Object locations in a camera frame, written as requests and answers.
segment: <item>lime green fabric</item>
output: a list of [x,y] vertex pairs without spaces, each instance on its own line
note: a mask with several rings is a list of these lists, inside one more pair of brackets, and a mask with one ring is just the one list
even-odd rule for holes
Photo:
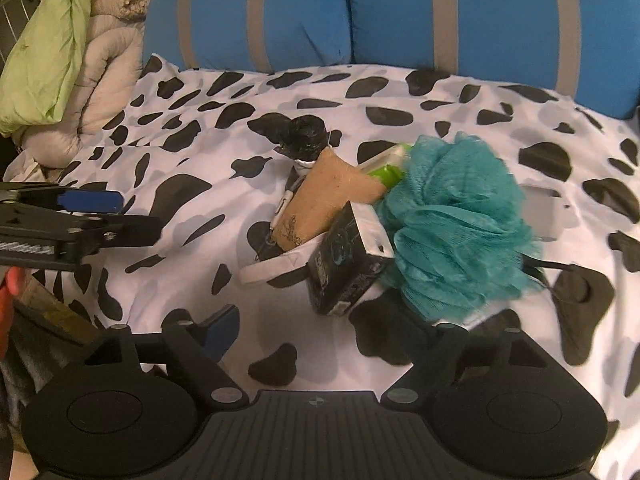
[[82,65],[91,0],[43,0],[0,75],[0,133],[60,122]]

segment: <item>black box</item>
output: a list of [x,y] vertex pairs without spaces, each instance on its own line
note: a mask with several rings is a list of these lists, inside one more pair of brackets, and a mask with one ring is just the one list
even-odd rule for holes
[[307,264],[314,310],[344,316],[393,260],[373,207],[347,202]]

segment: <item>brown cardboard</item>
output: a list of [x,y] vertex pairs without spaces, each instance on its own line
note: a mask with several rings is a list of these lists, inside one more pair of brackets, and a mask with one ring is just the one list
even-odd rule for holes
[[325,148],[289,202],[273,230],[273,239],[283,250],[290,251],[327,231],[347,202],[373,204],[385,191],[378,179]]

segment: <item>bed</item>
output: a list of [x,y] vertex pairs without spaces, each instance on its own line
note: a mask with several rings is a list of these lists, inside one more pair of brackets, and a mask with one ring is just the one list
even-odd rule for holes
[[124,212],[162,219],[160,241],[103,250],[75,273],[34,276],[99,328],[127,323],[153,332],[177,309],[198,321],[236,304],[241,331],[223,363],[251,394],[266,387],[255,377],[268,376],[269,366],[294,377],[288,389],[382,393],[410,366],[385,331],[385,309],[399,301],[394,291],[374,286],[361,315],[333,319],[312,312],[303,272],[254,286],[238,281],[242,267],[279,254],[268,225],[292,164],[274,148],[303,114],[324,120],[331,145],[351,164],[421,134],[452,140],[464,131],[485,140],[520,184],[562,196],[570,227],[543,244],[544,257],[581,266],[590,293],[547,270],[574,304],[543,290],[490,304],[465,324],[529,333],[606,410],[609,434],[594,475],[637,479],[638,122],[554,91],[379,65],[180,71],[152,56],[129,105],[85,141],[60,182],[122,193]]

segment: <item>gray stripe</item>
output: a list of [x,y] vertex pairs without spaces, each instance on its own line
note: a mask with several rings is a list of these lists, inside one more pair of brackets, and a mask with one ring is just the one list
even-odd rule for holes
[[556,91],[562,95],[575,97],[580,80],[582,43],[580,0],[558,0],[558,22],[560,45]]
[[433,0],[433,64],[458,72],[458,0]]
[[176,9],[178,19],[178,44],[187,68],[197,68],[196,54],[193,51],[191,35],[191,0],[178,0]]
[[271,72],[264,44],[264,0],[246,0],[246,38],[255,69],[258,72]]

